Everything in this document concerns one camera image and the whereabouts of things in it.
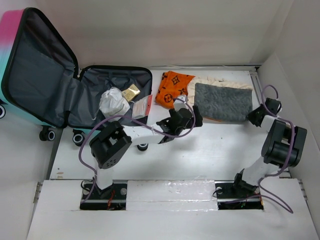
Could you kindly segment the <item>orange patterned towel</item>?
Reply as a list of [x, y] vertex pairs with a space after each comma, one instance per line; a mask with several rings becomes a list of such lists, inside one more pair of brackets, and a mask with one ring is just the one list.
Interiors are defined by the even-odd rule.
[[162, 74], [155, 102], [167, 109], [174, 107], [174, 99], [180, 95], [188, 95], [187, 86], [195, 78], [194, 75], [167, 71]]

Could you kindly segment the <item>grey cream fleece blanket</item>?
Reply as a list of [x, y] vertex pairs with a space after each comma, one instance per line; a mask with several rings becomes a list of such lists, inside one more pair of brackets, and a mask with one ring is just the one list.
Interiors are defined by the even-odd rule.
[[194, 77], [187, 85], [188, 102], [203, 118], [240, 124], [253, 110], [253, 87], [212, 77]]

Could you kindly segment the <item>beige cardboard box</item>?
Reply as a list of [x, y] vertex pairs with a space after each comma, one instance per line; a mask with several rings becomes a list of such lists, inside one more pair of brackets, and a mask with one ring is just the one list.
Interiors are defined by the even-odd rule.
[[122, 94], [128, 102], [131, 102], [137, 95], [140, 94], [140, 92], [141, 91], [139, 88], [135, 84], [132, 84], [129, 86], [129, 88], [123, 90]]

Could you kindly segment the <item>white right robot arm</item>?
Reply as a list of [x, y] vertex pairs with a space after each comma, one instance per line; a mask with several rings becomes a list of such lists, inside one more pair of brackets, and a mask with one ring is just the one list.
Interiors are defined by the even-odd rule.
[[277, 173], [283, 166], [295, 167], [301, 160], [307, 129], [280, 119], [281, 102], [267, 98], [264, 104], [247, 115], [253, 125], [267, 131], [261, 157], [235, 175], [231, 191], [237, 197], [254, 192], [261, 178]]

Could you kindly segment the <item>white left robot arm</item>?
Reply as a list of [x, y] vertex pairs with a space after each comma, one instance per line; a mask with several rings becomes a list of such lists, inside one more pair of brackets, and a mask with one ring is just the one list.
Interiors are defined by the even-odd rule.
[[97, 179], [94, 192], [100, 198], [111, 194], [113, 184], [109, 169], [114, 167], [126, 151], [136, 146], [146, 151], [150, 144], [165, 144], [184, 135], [185, 130], [203, 125], [203, 117], [198, 106], [187, 106], [179, 110], [170, 109], [170, 117], [151, 126], [126, 126], [114, 121], [109, 123], [90, 142], [91, 154], [97, 162]]

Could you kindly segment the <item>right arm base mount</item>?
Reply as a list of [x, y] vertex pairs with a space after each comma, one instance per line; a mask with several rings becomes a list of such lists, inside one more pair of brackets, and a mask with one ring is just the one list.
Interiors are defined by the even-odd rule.
[[212, 197], [217, 200], [217, 209], [222, 210], [263, 210], [259, 193], [245, 188], [234, 188], [233, 181], [216, 181]]

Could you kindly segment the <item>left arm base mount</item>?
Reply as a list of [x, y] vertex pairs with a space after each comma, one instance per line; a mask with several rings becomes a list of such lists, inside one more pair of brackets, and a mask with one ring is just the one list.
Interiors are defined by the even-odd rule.
[[127, 203], [128, 184], [124, 182], [113, 183], [105, 190], [96, 186], [88, 200], [80, 203], [83, 211], [124, 211]]

